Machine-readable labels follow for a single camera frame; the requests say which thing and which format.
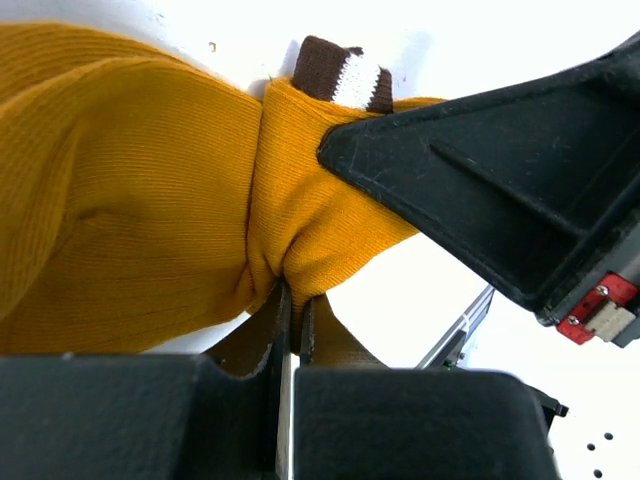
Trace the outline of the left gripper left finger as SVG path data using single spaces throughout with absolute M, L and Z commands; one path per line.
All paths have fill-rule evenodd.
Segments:
M 291 293 L 203 354 L 1 360 L 5 479 L 284 479 Z

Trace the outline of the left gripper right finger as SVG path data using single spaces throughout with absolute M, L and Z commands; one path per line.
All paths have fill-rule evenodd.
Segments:
M 294 377 L 296 479 L 556 479 L 531 389 L 491 371 L 324 368 L 324 297 L 303 316 Z

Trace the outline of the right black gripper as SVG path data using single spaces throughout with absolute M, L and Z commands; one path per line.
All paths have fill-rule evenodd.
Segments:
M 639 40 L 332 129 L 319 162 L 576 345 L 639 338 Z

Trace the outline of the mustard yellow sock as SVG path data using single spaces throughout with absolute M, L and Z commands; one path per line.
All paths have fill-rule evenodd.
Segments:
M 394 100 L 327 90 L 340 48 L 307 38 L 262 99 L 146 44 L 1 27 L 1 351 L 139 353 L 256 311 L 300 316 L 412 226 L 318 163 L 325 133 Z

